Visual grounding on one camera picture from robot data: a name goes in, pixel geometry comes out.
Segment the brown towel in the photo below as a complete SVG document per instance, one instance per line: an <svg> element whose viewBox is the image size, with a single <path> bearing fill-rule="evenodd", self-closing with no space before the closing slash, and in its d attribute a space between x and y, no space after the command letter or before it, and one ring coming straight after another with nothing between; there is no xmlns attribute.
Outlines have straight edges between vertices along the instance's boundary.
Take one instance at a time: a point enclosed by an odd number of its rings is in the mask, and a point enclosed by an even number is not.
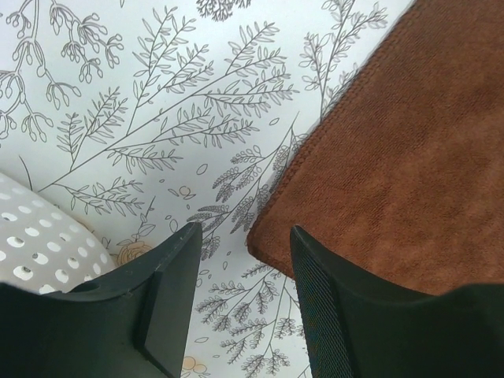
<svg viewBox="0 0 504 378"><path fill-rule="evenodd" d="M299 225L440 294L503 281L503 3L417 1L316 127L247 238L288 276Z"/></svg>

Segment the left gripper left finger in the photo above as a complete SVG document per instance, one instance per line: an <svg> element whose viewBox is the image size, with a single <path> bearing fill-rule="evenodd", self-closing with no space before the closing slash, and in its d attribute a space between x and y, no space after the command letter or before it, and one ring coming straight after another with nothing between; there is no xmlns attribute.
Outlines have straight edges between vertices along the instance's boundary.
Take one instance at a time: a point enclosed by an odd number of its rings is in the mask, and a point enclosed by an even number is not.
<svg viewBox="0 0 504 378"><path fill-rule="evenodd" d="M202 249L189 223L68 293L1 286L4 377L178 377Z"/></svg>

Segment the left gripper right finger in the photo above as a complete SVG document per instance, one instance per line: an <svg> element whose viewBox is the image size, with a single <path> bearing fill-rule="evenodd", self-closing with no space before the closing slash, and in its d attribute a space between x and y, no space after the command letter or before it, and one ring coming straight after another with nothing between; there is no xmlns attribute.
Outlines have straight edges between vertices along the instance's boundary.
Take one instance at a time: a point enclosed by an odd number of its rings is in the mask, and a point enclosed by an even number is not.
<svg viewBox="0 0 504 378"><path fill-rule="evenodd" d="M500 377L503 287L427 295L290 234L302 325L315 377Z"/></svg>

